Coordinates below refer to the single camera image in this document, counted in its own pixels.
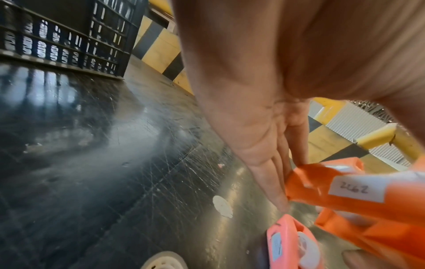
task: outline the gray corrugated panel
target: gray corrugated panel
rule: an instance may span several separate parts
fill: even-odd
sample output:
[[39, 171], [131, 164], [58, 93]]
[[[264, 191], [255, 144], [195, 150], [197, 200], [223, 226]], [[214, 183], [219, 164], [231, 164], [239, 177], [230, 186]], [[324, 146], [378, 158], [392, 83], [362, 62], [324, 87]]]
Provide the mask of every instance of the gray corrugated panel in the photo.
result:
[[323, 106], [321, 104], [312, 100], [310, 102], [309, 116], [314, 118], [322, 108], [323, 108]]
[[[326, 126], [346, 139], [355, 141], [357, 138], [385, 125], [385, 122], [382, 122], [354, 104], [347, 102]], [[404, 166], [410, 165], [400, 151], [395, 146], [390, 146], [389, 144], [373, 148], [370, 150], [370, 153], [397, 164]]]

